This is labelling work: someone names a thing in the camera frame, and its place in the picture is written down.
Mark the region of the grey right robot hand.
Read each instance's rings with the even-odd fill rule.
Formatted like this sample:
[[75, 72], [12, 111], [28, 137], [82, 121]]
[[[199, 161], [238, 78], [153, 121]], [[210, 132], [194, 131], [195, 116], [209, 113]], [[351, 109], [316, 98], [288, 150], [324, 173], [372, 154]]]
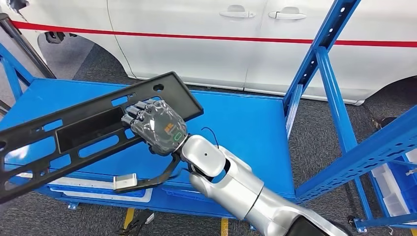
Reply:
[[161, 156], [175, 152], [187, 137], [185, 121], [164, 100], [149, 99], [128, 106], [121, 121]]

